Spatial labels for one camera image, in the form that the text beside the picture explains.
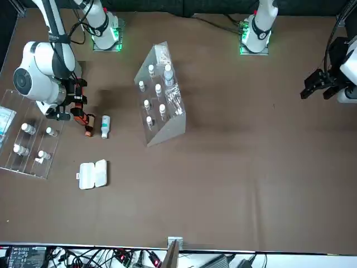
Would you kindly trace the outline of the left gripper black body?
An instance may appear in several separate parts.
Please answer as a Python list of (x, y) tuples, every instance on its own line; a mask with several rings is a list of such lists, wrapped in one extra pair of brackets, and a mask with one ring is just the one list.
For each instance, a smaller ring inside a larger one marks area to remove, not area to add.
[(344, 84), (349, 79), (340, 70), (344, 63), (348, 48), (349, 39), (347, 37), (337, 37), (328, 49), (329, 64), (324, 68), (323, 86), (331, 87)]

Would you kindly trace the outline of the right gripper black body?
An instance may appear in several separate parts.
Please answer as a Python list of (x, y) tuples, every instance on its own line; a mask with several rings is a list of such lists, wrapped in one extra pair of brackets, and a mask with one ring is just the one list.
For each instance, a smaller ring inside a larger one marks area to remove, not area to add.
[(73, 109), (76, 106), (75, 96), (76, 96), (76, 80), (68, 80), (66, 81), (66, 106), (69, 109)]

